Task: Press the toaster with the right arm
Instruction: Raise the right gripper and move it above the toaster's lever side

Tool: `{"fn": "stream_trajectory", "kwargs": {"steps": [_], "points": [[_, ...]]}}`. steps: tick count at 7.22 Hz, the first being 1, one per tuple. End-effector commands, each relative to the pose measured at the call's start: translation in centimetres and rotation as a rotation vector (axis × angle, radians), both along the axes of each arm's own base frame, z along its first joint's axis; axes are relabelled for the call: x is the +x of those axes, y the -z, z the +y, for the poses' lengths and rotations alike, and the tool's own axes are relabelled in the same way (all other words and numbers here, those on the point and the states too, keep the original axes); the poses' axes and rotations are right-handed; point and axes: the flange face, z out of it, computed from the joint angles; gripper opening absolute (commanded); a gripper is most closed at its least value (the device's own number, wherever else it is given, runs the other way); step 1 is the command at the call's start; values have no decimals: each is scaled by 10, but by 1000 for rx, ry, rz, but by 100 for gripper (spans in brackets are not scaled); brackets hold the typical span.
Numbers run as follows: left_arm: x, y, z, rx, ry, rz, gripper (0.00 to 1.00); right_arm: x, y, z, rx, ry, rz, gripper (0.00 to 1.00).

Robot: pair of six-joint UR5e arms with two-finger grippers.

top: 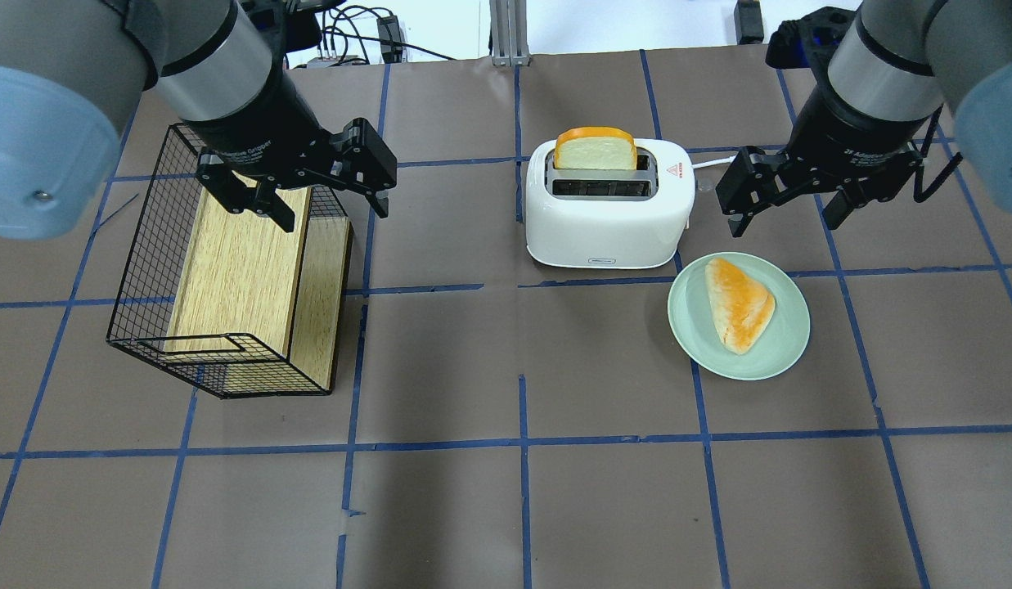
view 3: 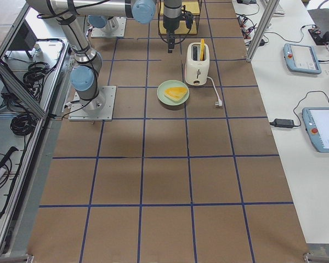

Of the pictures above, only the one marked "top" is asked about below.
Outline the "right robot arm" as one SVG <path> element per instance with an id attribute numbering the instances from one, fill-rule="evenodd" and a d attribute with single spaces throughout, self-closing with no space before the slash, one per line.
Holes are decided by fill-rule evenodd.
<path id="1" fill-rule="evenodd" d="M 716 185 L 731 234 L 803 195 L 833 191 L 822 217 L 893 199 L 927 200 L 963 161 L 1012 214 L 1012 1 L 865 1 L 783 22 L 775 70 L 816 85 L 775 154 L 742 146 Z"/>

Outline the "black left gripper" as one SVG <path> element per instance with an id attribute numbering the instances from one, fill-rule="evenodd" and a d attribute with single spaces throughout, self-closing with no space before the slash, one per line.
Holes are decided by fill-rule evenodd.
<path id="1" fill-rule="evenodd" d="M 182 120 L 205 145 L 196 180 L 232 215 L 251 211 L 293 232 L 296 213 L 277 188 L 323 184 L 359 194 L 378 218 L 389 216 L 398 160 L 378 131 L 364 117 L 337 134 L 322 129 L 284 72 L 272 72 L 254 100 L 231 115 Z"/>

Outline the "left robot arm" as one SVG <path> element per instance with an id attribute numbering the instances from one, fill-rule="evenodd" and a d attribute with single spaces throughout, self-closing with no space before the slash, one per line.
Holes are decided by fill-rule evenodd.
<path id="1" fill-rule="evenodd" d="M 195 176 L 227 212 L 296 215 L 278 190 L 355 191 L 380 217 L 397 160 L 366 119 L 331 133 L 286 77 L 326 1 L 0 1 L 0 237 L 77 224 L 154 88 L 204 144 Z"/>

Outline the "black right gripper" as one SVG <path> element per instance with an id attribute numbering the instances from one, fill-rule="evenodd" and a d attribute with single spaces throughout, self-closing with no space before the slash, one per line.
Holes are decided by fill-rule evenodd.
<path id="1" fill-rule="evenodd" d="M 715 193 L 731 237 L 741 238 L 753 217 L 783 204 L 779 173 L 780 184 L 796 195 L 839 187 L 822 212 L 831 231 L 850 213 L 873 201 L 890 201 L 912 175 L 902 152 L 924 121 L 891 122 L 864 115 L 830 87 L 816 86 L 784 152 L 742 146 L 727 165 Z"/>

